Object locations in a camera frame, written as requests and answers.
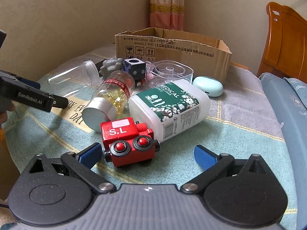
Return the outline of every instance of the beige wallpaper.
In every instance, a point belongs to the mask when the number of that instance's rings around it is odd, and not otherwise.
[[[185,0],[185,31],[222,39],[232,61],[257,73],[268,32],[266,5],[275,1],[307,19],[307,0]]]
[[[38,80],[114,35],[148,26],[149,0],[0,0],[0,69]]]

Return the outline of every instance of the red toy train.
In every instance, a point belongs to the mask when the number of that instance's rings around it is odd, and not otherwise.
[[[104,159],[115,167],[154,158],[160,143],[146,123],[134,123],[133,118],[101,123]]]

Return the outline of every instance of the green label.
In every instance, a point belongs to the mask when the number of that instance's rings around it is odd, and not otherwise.
[[[137,96],[158,115],[161,122],[199,104],[195,97],[174,83],[138,93]]]

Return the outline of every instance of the plastic bottle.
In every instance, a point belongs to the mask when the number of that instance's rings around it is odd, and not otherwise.
[[[129,111],[146,123],[161,143],[204,120],[210,109],[206,93],[181,79],[133,95]]]
[[[102,122],[115,120],[122,113],[134,89],[135,81],[129,73],[114,71],[83,109],[83,121],[94,131],[100,132]]]
[[[48,84],[53,94],[69,98],[87,86],[94,88],[100,85],[101,80],[94,62],[88,60],[75,67],[57,71],[48,77]]]

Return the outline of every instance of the barcode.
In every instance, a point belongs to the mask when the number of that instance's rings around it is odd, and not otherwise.
[[[163,125],[163,139],[173,135],[173,131],[174,131],[174,122]]]

